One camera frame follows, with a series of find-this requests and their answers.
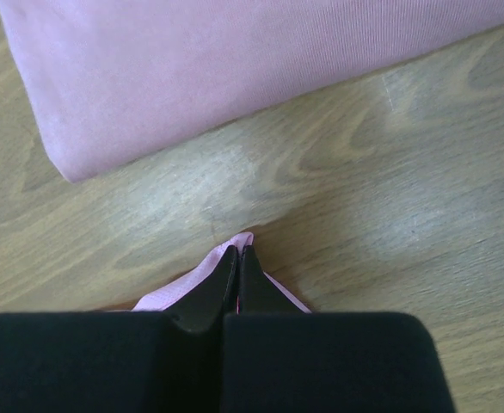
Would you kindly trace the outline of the light pink t-shirt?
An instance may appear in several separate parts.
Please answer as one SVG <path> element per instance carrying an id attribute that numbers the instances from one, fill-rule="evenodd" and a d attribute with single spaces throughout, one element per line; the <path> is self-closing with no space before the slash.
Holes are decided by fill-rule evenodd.
<path id="1" fill-rule="evenodd" d="M 196 268 L 140 298 L 132 310 L 164 311 L 168 309 L 210 275 L 229 246 L 234 245 L 239 252 L 242 252 L 245 246 L 252 245 L 253 242 L 254 234 L 252 232 L 246 231 L 236 234 L 212 249 Z"/>

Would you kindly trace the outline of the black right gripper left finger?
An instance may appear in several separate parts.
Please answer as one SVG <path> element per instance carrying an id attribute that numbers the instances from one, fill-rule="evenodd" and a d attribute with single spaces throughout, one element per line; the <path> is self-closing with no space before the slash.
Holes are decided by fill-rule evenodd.
<path id="1" fill-rule="evenodd" d="M 0 412 L 216 412 L 238 251 L 165 311 L 0 314 Z"/>

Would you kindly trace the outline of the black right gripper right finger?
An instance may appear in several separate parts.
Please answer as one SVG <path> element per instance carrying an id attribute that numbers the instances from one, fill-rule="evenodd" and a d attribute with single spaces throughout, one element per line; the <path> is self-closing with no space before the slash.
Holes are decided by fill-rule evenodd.
<path id="1" fill-rule="evenodd" d="M 401 312 L 307 312 L 252 246 L 224 320 L 227 412 L 452 412 L 433 338 Z"/>

